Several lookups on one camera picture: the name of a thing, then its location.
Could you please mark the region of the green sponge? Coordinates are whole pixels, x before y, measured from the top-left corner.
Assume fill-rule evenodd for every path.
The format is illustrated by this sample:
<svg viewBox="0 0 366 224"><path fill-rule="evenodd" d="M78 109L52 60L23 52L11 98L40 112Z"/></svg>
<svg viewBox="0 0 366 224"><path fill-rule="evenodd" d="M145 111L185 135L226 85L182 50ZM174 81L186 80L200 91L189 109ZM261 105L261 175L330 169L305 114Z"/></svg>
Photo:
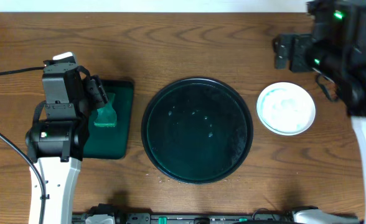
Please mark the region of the green sponge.
<svg viewBox="0 0 366 224"><path fill-rule="evenodd" d="M104 107L97 109L98 116L94 121L94 125L99 128L113 128L117 124L117 114L113 107L115 100L114 93L107 93L108 102Z"/></svg>

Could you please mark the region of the white plate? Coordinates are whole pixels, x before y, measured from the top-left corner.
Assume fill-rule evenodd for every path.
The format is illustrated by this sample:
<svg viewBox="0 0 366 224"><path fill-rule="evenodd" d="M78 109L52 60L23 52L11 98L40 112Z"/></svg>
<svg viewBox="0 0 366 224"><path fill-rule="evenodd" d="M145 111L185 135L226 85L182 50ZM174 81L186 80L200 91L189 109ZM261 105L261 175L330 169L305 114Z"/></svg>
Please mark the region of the white plate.
<svg viewBox="0 0 366 224"><path fill-rule="evenodd" d="M256 102L256 112L270 131L294 136L311 127L316 117L316 105L299 85L278 82L262 90Z"/></svg>

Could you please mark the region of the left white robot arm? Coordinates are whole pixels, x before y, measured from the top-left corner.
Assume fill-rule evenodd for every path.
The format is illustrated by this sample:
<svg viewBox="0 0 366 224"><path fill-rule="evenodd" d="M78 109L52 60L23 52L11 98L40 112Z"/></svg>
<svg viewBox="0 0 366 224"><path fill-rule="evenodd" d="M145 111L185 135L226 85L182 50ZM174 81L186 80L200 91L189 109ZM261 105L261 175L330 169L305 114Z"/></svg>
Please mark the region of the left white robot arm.
<svg viewBox="0 0 366 224"><path fill-rule="evenodd" d="M101 80L72 52L44 61L45 101L26 134L33 162L29 223L71 223L73 195L89 137L89 117L109 102Z"/></svg>

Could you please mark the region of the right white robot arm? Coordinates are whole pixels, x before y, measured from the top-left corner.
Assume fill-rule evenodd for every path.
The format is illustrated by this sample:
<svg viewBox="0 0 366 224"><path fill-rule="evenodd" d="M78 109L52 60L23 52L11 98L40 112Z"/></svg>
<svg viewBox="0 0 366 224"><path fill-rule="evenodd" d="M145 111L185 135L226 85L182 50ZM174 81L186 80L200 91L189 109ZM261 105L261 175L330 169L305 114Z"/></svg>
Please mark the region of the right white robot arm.
<svg viewBox="0 0 366 224"><path fill-rule="evenodd" d="M362 160L366 223L366 1L309 1L314 18L310 34L279 34L273 39L274 67L293 73L318 73L336 85L329 101L347 107Z"/></svg>

